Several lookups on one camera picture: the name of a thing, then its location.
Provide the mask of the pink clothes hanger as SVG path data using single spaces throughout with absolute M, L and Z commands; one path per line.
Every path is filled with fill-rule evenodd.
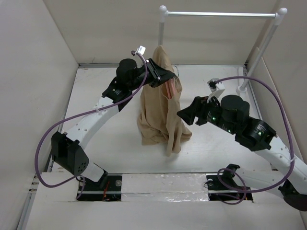
M 179 77 L 179 70 L 178 70 L 177 65 L 172 65 L 172 68 L 176 76 L 165 83 L 165 88 L 166 88 L 168 99 L 171 99 L 174 95 L 178 93 L 176 82 Z

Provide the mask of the beige t shirt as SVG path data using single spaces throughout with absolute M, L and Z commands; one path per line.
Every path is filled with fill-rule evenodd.
M 176 82 L 178 93 L 167 98 L 165 83 L 152 88 L 145 85 L 140 95 L 141 109 L 137 119 L 138 129 L 142 136 L 142 145 L 166 144 L 165 155 L 180 153 L 181 144 L 189 141 L 192 132 L 177 116 L 180 108 L 182 85 Z

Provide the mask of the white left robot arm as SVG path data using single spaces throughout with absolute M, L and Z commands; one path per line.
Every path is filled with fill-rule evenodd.
M 131 100 L 140 85 L 152 88 L 162 85 L 176 75 L 158 66 L 151 58 L 142 67 L 135 60 L 120 61 L 116 76 L 94 106 L 94 113 L 85 115 L 66 133 L 56 132 L 51 138 L 51 155 L 54 162 L 72 175 L 89 180 L 96 190 L 107 184 L 107 172 L 93 163 L 84 152 L 91 138 Z

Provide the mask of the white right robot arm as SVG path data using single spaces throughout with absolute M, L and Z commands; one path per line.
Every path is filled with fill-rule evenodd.
M 225 190 L 237 191 L 239 198 L 247 193 L 269 192 L 299 211 L 307 210 L 307 165 L 295 158 L 293 148 L 285 146 L 273 128 L 249 115 L 248 102 L 236 95 L 225 96 L 220 101 L 215 96 L 197 96 L 177 115 L 187 125 L 210 123 L 234 135 L 237 143 L 264 158 L 279 172 L 251 172 L 229 164 L 216 176 Z

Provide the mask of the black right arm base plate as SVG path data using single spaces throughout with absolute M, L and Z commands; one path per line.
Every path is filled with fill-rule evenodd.
M 234 181 L 237 179 L 234 172 L 240 168 L 239 165 L 229 164 L 227 167 L 228 171 L 223 171 L 219 173 L 222 181 L 227 185 L 237 188 L 244 189 L 243 185 L 239 185 Z M 228 204 L 236 204 L 241 199 L 243 201 L 253 201 L 253 197 L 251 193 L 240 193 L 236 190 L 230 190 L 228 187 L 224 186 L 219 180 L 217 173 L 210 173 L 206 175 L 207 181 L 204 183 L 203 187 L 208 189 L 208 196 L 210 201 L 222 201 Z

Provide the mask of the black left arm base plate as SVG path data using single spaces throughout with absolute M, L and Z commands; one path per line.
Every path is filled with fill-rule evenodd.
M 81 177 L 77 178 L 77 181 L 79 183 L 76 195 L 78 201 L 121 201 L 122 174 L 109 174 L 102 188 L 97 187 L 88 179 L 83 184 Z

